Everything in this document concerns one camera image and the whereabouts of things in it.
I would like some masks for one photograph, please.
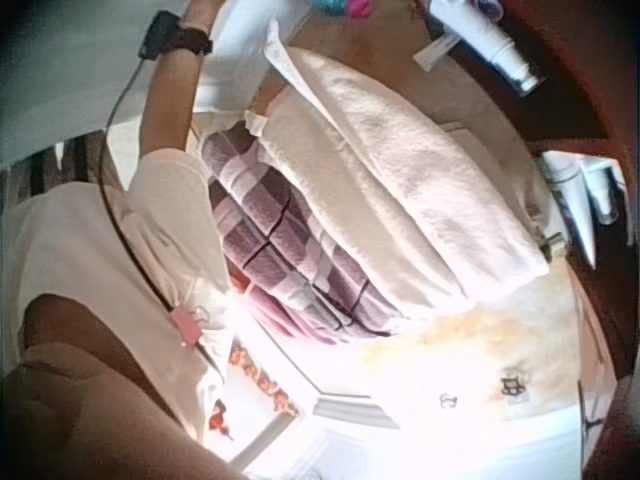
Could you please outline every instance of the checkered fabric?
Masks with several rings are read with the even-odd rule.
[[[203,142],[227,257],[306,329],[340,341],[388,336],[400,313],[322,228],[303,195],[265,163],[267,155],[243,123]]]

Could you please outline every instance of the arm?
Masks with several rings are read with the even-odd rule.
[[[180,25],[209,35],[223,3],[192,0]],[[158,60],[142,114],[141,157],[161,148],[185,149],[202,61],[188,50],[174,50]]]

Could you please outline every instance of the black watch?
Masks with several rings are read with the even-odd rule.
[[[167,10],[156,13],[138,56],[144,60],[156,60],[161,53],[181,48],[196,55],[211,53],[213,43],[209,36],[197,28],[181,28],[179,21],[180,17]]]

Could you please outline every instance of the sleeve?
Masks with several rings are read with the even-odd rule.
[[[207,167],[180,150],[164,149],[145,155],[128,192],[129,207],[141,215],[154,235],[173,248],[153,242],[154,258],[173,281],[182,282],[178,271],[187,267],[188,294],[184,300],[203,330],[201,344],[225,378],[233,340],[233,292],[224,254],[209,202]],[[181,252],[180,264],[169,262],[167,251]]]
[[[215,286],[226,292],[228,273],[209,203],[204,162],[181,150],[145,155],[131,181],[128,203],[180,245]]]

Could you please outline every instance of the black print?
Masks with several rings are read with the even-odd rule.
[[[527,391],[527,387],[520,383],[518,377],[515,378],[501,378],[502,382],[502,394],[507,397],[517,397]]]

